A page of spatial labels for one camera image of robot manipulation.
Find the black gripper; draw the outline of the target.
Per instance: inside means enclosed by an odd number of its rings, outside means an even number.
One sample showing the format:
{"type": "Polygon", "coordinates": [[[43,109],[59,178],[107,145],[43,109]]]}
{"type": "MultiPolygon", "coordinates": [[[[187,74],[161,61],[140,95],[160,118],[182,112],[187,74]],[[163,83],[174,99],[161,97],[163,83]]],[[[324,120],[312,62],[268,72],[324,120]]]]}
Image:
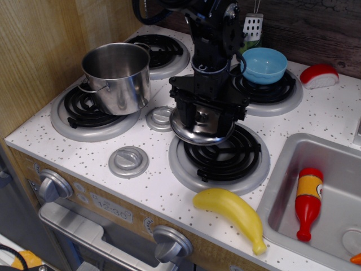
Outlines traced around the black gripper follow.
{"type": "Polygon", "coordinates": [[[193,126],[196,106],[215,110],[218,114],[216,136],[226,137],[235,122],[244,120],[249,98],[234,87],[232,80],[240,73],[231,73],[227,63],[218,71],[193,67],[190,76],[173,76],[169,79],[170,96],[177,104],[184,126],[193,126]]]}

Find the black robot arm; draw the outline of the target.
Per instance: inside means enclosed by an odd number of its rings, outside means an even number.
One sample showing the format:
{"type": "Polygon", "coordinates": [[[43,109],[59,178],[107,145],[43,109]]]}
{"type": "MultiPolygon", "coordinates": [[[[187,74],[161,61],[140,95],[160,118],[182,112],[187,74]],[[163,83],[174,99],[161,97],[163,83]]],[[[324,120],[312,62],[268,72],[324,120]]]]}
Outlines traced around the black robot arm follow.
{"type": "Polygon", "coordinates": [[[133,1],[136,18],[153,25],[173,11],[181,12],[190,28],[194,44],[192,76],[171,77],[170,96],[176,102],[170,125],[183,141],[193,145],[215,145],[226,140],[235,123],[243,120],[250,99],[234,86],[233,56],[242,59],[239,50],[243,35],[237,1],[159,1],[162,11],[143,18],[140,2],[133,1]]]}

